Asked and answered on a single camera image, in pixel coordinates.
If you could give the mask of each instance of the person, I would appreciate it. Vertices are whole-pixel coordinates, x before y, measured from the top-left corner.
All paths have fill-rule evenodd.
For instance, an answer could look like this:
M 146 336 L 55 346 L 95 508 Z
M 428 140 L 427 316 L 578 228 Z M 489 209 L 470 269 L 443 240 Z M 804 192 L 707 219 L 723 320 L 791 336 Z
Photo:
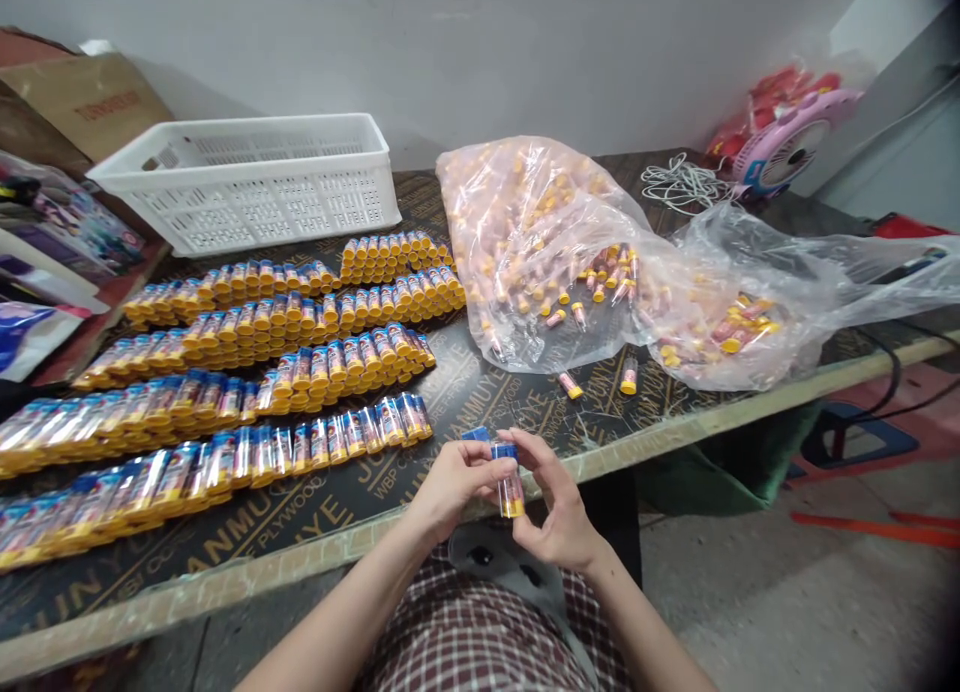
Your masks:
M 456 529 L 472 497 L 497 502 L 517 462 L 491 460 L 482 442 L 445 444 L 396 525 L 238 689 L 715 690 L 553 450 L 519 429 L 498 435 L 543 492 L 542 527 L 517 517 L 505 542 L 495 524 Z

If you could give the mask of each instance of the green bag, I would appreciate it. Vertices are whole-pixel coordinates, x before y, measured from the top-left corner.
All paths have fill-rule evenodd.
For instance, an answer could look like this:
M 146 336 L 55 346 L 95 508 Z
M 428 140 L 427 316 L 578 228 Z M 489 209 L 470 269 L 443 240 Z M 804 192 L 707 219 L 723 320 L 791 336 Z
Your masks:
M 637 496 L 668 515 L 769 509 L 820 409 L 815 400 L 644 462 Z

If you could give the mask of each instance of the fan grille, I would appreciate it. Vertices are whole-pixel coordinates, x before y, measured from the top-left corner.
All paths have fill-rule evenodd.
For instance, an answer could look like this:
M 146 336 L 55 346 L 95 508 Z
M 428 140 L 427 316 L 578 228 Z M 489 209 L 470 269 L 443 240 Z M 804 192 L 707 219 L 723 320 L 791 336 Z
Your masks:
M 827 120 L 811 122 L 787 138 L 772 155 L 760 175 L 765 188 L 785 184 L 803 172 L 817 154 L 817 148 L 830 133 Z

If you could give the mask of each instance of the white cable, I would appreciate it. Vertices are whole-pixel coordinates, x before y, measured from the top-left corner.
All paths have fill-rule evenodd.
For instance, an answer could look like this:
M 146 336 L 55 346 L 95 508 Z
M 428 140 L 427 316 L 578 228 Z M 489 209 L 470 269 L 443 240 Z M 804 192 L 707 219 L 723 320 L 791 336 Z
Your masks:
M 733 186 L 717 177 L 723 160 L 720 160 L 720 167 L 708 170 L 687 162 L 686 153 L 681 152 L 670 158 L 669 165 L 666 169 L 650 166 L 643 171 L 640 179 L 648 183 L 643 189 L 644 197 L 687 217 L 696 216 L 683 209 L 694 202 L 707 208 L 733 199 Z

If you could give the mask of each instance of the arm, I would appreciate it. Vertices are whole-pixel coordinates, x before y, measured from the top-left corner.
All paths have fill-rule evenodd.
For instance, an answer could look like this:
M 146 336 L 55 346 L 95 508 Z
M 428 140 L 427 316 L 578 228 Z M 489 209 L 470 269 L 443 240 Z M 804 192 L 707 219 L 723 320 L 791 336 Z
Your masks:
M 348 690 L 433 547 L 447 539 L 474 494 L 516 471 L 481 442 L 451 442 L 400 521 L 237 688 Z
M 597 595 L 634 683 L 650 692 L 716 687 L 687 654 L 587 518 L 577 485 L 539 437 L 518 429 L 498 433 L 520 450 L 520 464 L 533 472 L 550 510 L 542 528 L 530 518 L 514 520 L 517 544 L 544 562 L 581 573 Z

